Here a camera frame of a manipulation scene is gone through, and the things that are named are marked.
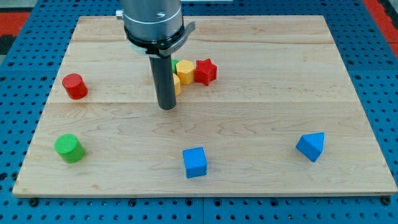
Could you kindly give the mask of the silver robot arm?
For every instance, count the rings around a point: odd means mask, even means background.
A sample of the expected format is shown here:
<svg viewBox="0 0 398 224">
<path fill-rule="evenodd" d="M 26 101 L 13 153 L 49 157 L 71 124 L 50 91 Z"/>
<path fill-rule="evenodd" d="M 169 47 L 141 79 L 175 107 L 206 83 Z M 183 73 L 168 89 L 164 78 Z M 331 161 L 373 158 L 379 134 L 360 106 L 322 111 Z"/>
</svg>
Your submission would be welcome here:
<svg viewBox="0 0 398 224">
<path fill-rule="evenodd" d="M 139 54 L 166 58 L 195 30 L 184 23 L 180 0 L 121 0 L 121 18 L 130 46 Z"/>
</svg>

